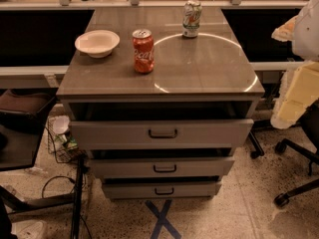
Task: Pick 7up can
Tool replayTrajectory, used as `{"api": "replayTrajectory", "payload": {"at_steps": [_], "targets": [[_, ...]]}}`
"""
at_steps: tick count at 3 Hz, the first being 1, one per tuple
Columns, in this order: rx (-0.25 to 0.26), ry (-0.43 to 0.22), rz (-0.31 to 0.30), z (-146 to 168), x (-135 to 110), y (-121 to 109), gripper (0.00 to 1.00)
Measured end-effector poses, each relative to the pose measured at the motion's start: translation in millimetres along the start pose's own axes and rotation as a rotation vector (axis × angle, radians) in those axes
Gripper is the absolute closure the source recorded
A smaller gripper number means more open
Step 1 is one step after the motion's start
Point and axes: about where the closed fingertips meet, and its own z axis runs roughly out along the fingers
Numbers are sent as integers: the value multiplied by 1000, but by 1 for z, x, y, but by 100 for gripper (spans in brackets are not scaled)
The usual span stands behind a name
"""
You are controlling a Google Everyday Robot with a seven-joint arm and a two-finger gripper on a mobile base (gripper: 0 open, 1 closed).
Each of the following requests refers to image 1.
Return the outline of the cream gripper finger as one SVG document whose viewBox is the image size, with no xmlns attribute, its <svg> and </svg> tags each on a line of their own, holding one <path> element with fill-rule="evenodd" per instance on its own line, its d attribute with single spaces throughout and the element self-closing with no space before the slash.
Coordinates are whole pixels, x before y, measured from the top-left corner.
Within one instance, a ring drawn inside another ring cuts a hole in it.
<svg viewBox="0 0 319 239">
<path fill-rule="evenodd" d="M 271 34 L 271 38 L 280 42 L 294 40 L 294 29 L 297 17 L 294 16 L 280 27 L 276 28 Z"/>
<path fill-rule="evenodd" d="M 281 80 L 279 98 L 275 102 L 270 123 L 286 129 L 319 99 L 319 63 L 307 62 L 296 70 L 288 70 Z"/>
</svg>

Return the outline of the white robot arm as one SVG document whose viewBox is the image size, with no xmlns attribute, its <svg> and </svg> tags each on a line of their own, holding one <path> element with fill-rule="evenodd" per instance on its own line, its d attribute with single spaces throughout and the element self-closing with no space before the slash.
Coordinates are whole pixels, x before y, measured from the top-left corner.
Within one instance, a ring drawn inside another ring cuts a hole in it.
<svg viewBox="0 0 319 239">
<path fill-rule="evenodd" d="M 270 123 L 286 129 L 319 99 L 319 0 L 309 0 L 297 16 L 274 30 L 272 38 L 291 41 L 293 53 L 305 60 L 281 79 Z"/>
</svg>

